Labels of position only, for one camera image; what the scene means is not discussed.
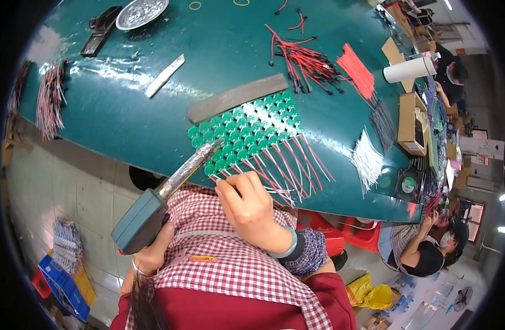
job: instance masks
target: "blue plastic basket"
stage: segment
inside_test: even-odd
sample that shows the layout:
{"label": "blue plastic basket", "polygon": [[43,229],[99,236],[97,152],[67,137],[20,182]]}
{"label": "blue plastic basket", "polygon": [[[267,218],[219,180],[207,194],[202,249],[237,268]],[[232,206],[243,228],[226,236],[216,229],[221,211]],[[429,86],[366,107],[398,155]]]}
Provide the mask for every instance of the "blue plastic basket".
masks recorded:
{"label": "blue plastic basket", "polygon": [[48,254],[40,261],[38,268],[60,304],[79,320],[86,322],[91,307],[84,300],[73,278]]}

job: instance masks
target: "green workbench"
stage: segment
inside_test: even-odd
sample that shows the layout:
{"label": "green workbench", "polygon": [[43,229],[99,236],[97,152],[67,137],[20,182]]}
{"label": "green workbench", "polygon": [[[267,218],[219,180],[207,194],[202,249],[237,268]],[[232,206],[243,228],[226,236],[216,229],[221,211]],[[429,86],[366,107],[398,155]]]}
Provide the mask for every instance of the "green workbench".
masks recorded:
{"label": "green workbench", "polygon": [[[273,67],[268,64],[272,34],[265,23],[282,38],[318,36],[305,46],[327,54],[332,61],[342,54],[342,45],[349,43],[375,75],[378,96],[398,122],[399,94],[404,90],[400,84],[385,82],[382,75],[382,68],[389,63],[381,46],[390,32],[366,1],[317,0],[311,4],[289,0],[278,16],[274,12],[282,0],[251,0],[243,7],[231,0],[201,2],[199,10],[189,10],[190,0],[174,0],[160,17],[142,28],[128,32],[115,29],[98,56],[92,58],[79,54],[91,35],[89,19],[128,1],[65,0],[55,8],[43,27],[49,33],[40,33],[35,42],[45,54],[64,51],[64,57],[74,61],[66,66],[68,105],[62,109],[65,129],[59,136],[119,161],[171,175],[194,152],[186,134],[192,126],[186,115],[191,104],[243,83],[287,73],[281,57],[275,57]],[[309,17],[304,36],[299,29],[287,30],[300,21],[297,7]],[[403,39],[406,45],[402,50],[409,52],[411,45]],[[183,66],[148,99],[144,92],[149,83],[183,53]],[[38,61],[32,67],[19,108],[32,123],[44,67]],[[329,96],[317,85],[310,94],[293,95],[310,144],[336,179],[331,183],[322,180],[324,191],[299,207],[383,221],[419,222],[421,205],[391,197],[397,169],[408,167],[408,157],[397,144],[385,157],[389,172],[363,198],[357,171],[343,151],[354,148],[365,126],[374,146],[381,148],[368,117],[371,109],[349,84],[343,83],[342,88],[342,95]],[[214,186],[203,171],[190,181]]]}

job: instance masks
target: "red plastic chair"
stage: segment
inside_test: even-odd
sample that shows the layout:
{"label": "red plastic chair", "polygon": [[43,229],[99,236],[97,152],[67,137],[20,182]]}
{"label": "red plastic chair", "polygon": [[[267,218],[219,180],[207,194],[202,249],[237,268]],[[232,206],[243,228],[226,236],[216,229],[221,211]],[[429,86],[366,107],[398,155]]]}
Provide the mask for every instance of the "red plastic chair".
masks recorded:
{"label": "red plastic chair", "polygon": [[32,277],[32,286],[36,289],[36,291],[38,291],[38,294],[43,299],[46,299],[51,294],[51,288],[43,277],[40,268],[36,269],[36,273],[34,273],[34,276]]}
{"label": "red plastic chair", "polygon": [[[342,251],[344,251],[345,241],[341,232],[324,219],[322,215],[317,212],[307,210],[298,210],[298,215],[309,216],[311,218],[311,224],[309,227],[324,234],[326,237],[326,252],[328,252],[329,257],[339,255]],[[304,228],[306,228],[306,226],[301,223],[297,223],[296,229]]]}
{"label": "red plastic chair", "polygon": [[[357,221],[354,217],[347,216],[345,223],[355,226]],[[379,232],[381,231],[381,222],[378,222],[377,226],[373,230],[359,230],[349,225],[345,225],[341,222],[339,222],[339,225],[343,226],[341,230],[341,236],[348,243],[365,250],[379,253],[377,243],[379,241]],[[373,223],[368,223],[366,228],[371,228],[373,225]]]}

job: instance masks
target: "red checkered apron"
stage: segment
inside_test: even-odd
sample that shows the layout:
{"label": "red checkered apron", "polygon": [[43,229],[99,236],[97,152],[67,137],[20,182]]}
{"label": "red checkered apron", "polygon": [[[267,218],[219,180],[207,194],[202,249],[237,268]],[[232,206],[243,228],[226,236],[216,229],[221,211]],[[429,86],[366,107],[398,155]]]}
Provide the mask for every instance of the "red checkered apron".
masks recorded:
{"label": "red checkered apron", "polygon": [[[281,302],[301,307],[308,329],[332,328],[326,311],[307,285],[238,236],[225,219],[214,190],[188,185],[177,191],[168,205],[177,235],[166,251],[164,268],[154,277],[156,289],[185,288]],[[275,221],[295,228],[296,210],[292,213],[275,210]],[[194,255],[217,260],[188,260]],[[130,313],[126,330],[131,330],[132,324]]]}

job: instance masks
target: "yellow plastic bag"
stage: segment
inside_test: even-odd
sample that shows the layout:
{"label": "yellow plastic bag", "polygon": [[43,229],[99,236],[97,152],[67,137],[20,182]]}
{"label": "yellow plastic bag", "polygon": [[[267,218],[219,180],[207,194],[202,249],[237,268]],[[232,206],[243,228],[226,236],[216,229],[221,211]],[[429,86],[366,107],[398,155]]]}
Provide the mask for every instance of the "yellow plastic bag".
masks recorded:
{"label": "yellow plastic bag", "polygon": [[364,298],[362,307],[369,307],[371,309],[386,309],[392,303],[392,289],[386,284],[376,286]]}
{"label": "yellow plastic bag", "polygon": [[370,274],[364,274],[346,286],[346,294],[352,307],[385,309],[392,303],[392,289],[385,284],[373,287]]}

